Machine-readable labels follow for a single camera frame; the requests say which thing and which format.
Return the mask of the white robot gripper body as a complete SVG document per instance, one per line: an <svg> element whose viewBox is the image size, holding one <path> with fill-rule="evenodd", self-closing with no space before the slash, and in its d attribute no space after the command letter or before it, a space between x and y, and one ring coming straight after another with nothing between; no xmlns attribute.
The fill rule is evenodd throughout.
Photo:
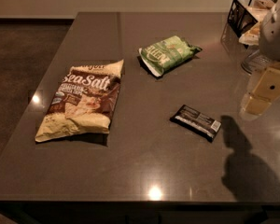
<svg viewBox="0 0 280 224"><path fill-rule="evenodd" d="M259 51L280 62L280 0L267 13L260 25Z"/></svg>

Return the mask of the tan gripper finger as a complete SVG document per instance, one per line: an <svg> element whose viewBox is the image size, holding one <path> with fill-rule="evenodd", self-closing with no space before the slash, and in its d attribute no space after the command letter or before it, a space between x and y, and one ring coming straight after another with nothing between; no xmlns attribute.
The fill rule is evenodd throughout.
<svg viewBox="0 0 280 224"><path fill-rule="evenodd" d="M244 120L252 121L259 118L269 107L270 102L254 97L246 93L240 105L240 117Z"/></svg>
<svg viewBox="0 0 280 224"><path fill-rule="evenodd" d="M280 62L253 71L247 91L252 96L268 102L277 100L280 97Z"/></svg>

